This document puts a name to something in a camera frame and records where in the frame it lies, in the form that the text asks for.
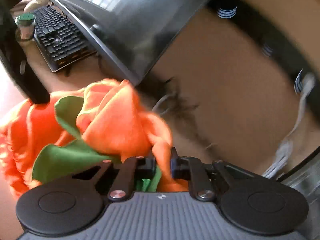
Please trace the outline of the orange pumpkin costume garment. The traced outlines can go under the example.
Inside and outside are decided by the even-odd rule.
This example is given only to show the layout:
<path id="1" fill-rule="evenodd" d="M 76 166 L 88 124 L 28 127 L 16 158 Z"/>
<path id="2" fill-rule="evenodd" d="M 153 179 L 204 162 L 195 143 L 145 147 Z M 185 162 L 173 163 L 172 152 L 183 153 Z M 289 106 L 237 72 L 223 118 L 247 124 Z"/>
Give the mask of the orange pumpkin costume garment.
<path id="1" fill-rule="evenodd" d="M 1 126 L 1 171 L 11 194 L 28 190 L 108 159 L 122 163 L 152 153 L 156 173 L 145 192 L 187 191 L 170 174 L 171 130 L 147 111 L 129 81 L 103 79 L 74 91 L 53 92 L 50 101 L 17 104 Z"/>

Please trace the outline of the green lid glass jar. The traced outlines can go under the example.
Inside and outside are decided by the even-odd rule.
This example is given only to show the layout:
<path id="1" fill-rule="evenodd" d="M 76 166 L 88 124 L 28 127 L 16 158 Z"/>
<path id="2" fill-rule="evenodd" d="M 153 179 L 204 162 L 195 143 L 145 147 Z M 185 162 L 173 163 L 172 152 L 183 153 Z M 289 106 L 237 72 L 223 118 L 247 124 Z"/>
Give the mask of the green lid glass jar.
<path id="1" fill-rule="evenodd" d="M 20 14 L 16 17 L 15 23 L 17 25 L 16 39 L 24 42 L 33 39 L 35 33 L 35 15 L 31 12 Z"/>

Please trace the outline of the black mechanical keyboard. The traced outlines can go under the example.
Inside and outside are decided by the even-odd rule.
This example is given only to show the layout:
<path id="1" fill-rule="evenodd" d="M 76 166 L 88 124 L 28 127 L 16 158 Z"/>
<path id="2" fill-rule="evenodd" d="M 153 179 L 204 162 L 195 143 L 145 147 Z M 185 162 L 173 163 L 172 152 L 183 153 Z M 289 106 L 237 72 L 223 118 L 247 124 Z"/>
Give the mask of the black mechanical keyboard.
<path id="1" fill-rule="evenodd" d="M 32 13 L 34 40 L 51 72 L 59 72 L 96 53 L 79 28 L 53 6 L 42 6 Z"/>

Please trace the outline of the white computer tower case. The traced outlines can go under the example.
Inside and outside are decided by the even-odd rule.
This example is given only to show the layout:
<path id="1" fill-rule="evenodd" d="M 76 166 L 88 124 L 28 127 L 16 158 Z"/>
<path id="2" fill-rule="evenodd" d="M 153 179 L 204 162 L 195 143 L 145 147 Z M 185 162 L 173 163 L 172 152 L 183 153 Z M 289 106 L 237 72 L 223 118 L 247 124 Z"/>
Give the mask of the white computer tower case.
<path id="1" fill-rule="evenodd" d="M 277 181 L 299 191 L 309 204 L 319 204 L 319 147 Z"/>

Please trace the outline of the black curved monitor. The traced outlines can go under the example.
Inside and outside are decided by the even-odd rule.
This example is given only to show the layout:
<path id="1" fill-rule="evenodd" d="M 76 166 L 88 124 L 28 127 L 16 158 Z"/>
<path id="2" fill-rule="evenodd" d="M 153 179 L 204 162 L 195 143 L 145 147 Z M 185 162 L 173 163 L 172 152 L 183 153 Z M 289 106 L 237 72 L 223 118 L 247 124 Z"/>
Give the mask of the black curved monitor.
<path id="1" fill-rule="evenodd" d="M 139 84 L 192 16 L 209 0 L 51 0 L 109 63 Z"/>

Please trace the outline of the black wall power strip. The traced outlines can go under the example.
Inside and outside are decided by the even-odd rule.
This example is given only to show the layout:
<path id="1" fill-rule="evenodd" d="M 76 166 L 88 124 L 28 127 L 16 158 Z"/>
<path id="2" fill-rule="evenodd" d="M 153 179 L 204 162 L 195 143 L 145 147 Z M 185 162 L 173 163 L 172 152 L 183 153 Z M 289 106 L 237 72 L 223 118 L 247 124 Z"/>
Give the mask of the black wall power strip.
<path id="1" fill-rule="evenodd" d="M 302 79 L 307 74 L 315 77 L 315 86 L 307 96 L 307 104 L 319 121 L 319 74 L 293 42 L 267 17 L 244 0 L 208 0 L 206 7 L 217 16 L 232 22 L 261 48 L 261 52 L 275 61 L 302 91 Z"/>

